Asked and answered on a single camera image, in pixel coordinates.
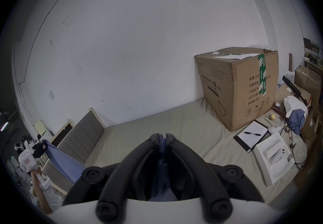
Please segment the white cloth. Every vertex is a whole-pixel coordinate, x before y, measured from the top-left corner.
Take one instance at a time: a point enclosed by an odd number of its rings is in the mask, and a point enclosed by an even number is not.
[[[284,105],[285,105],[285,109],[286,109],[286,118],[289,118],[290,114],[295,109],[303,110],[304,117],[306,117],[307,106],[305,106],[305,104],[302,101],[300,101],[299,99],[297,99],[296,97],[287,96],[286,98],[284,98]]]

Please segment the hand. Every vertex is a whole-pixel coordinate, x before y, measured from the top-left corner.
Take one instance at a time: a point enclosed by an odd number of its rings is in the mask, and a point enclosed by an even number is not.
[[[38,170],[31,170],[30,171],[30,175],[31,175],[31,179],[33,181],[33,185],[34,186],[39,186],[40,187],[40,181],[37,178],[36,174],[41,174],[41,170],[40,168],[38,168]]]

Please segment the screw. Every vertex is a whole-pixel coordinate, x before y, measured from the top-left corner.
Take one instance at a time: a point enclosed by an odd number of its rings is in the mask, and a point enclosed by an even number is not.
[[[101,219],[112,220],[118,215],[118,208],[111,202],[99,202],[96,214]]]

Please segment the beige bed sheet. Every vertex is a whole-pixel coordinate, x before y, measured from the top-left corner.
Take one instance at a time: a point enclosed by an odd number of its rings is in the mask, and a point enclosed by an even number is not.
[[[282,118],[276,115],[269,120],[269,111],[257,120],[269,126],[282,126]],[[265,203],[273,200],[296,176],[297,167],[285,173],[274,185],[266,187],[261,170],[253,152],[247,153],[233,137],[243,128],[229,132],[206,99],[182,105],[149,117],[144,117],[120,125],[108,127],[85,165],[104,167],[122,161],[136,146],[153,133],[172,133],[177,139],[193,149],[206,162],[225,166],[240,166],[248,178],[258,188]],[[286,144],[290,144],[289,134],[282,132]],[[307,148],[302,139],[293,133],[296,162],[303,162]]]

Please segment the white box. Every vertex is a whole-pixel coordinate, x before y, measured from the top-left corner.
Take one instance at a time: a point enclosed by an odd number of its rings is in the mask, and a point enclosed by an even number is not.
[[[275,156],[273,150],[284,149],[285,157],[281,158],[274,164],[271,164],[272,158]],[[273,185],[278,179],[280,179],[295,163],[294,157],[286,145],[284,139],[278,132],[269,136],[266,140],[258,143],[254,148],[254,154],[260,165],[261,171],[264,175],[266,186]]]

